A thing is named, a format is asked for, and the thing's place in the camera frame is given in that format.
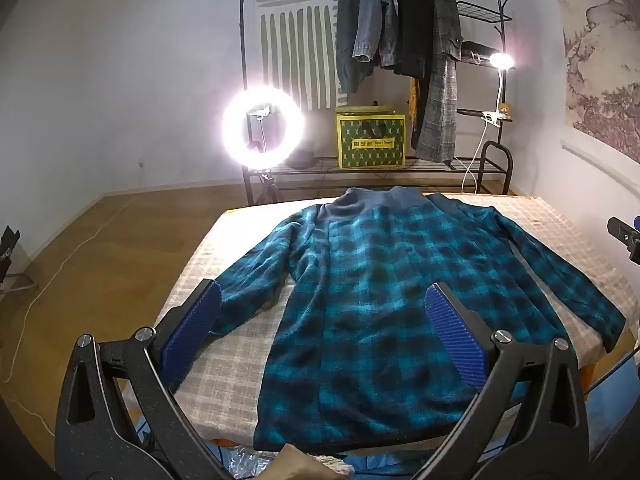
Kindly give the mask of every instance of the beige checkered bedsheet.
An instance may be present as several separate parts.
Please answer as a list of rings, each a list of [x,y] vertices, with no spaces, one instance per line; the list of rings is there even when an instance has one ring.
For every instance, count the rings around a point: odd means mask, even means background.
[[[640,317],[638,300],[625,278],[588,243],[560,213],[540,198],[452,195],[473,205],[492,205],[543,244],[584,272],[619,308],[628,323]],[[314,203],[309,200],[227,211],[195,251],[175,283],[158,320],[182,304],[203,278],[215,278],[279,222]],[[597,333],[561,304],[540,280],[538,285],[562,320],[580,365],[595,362],[604,352]],[[271,343],[292,291],[287,278],[278,301],[253,319],[206,347],[175,397],[198,433],[206,439],[226,438],[251,446],[257,424],[257,399]],[[131,404],[131,391],[126,392]]]

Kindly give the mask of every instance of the denim jacket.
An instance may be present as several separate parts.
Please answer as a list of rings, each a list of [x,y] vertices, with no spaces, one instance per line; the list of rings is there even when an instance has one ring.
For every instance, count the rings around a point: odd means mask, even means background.
[[[338,0],[335,23],[335,67],[340,91],[355,94],[364,78],[373,73],[373,62],[353,59],[353,45],[358,31],[360,0]]]
[[[372,61],[380,54],[380,66],[396,63],[398,16],[394,0],[360,0],[358,32],[353,57]]]

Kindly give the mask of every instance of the ring light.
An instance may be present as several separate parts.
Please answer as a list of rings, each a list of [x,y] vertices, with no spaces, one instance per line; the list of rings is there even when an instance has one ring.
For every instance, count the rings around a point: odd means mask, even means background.
[[[250,150],[243,139],[246,115],[261,105],[274,105],[285,120],[284,138],[274,150],[258,153]],[[266,170],[281,163],[300,142],[305,120],[302,112],[282,90],[272,86],[249,88],[238,94],[226,108],[222,133],[226,150],[240,164],[253,170]]]

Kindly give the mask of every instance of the wall mural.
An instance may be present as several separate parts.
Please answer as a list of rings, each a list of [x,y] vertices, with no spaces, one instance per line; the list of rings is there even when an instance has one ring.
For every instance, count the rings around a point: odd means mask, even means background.
[[[303,110],[347,102],[335,68],[338,0],[255,0],[265,84],[282,88]]]
[[[640,30],[622,0],[558,0],[566,123],[640,163]]]

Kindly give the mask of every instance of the jacket cuff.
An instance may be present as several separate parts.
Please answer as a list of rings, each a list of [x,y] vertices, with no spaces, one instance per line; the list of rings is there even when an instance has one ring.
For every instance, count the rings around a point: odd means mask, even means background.
[[[355,45],[353,47],[353,59],[362,62],[369,62],[373,60],[373,52],[366,45]]]
[[[385,54],[384,56],[380,54],[380,66],[393,66],[396,64],[396,54],[390,53]]]

